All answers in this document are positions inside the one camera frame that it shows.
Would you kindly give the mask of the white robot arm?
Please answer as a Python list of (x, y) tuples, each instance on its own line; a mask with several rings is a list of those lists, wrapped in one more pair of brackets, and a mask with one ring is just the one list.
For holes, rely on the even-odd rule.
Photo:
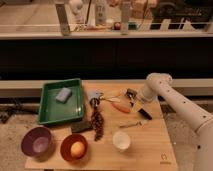
[(213, 171), (213, 115), (172, 87), (172, 76), (150, 73), (135, 98), (150, 103), (161, 96), (197, 134), (197, 151), (193, 171)]

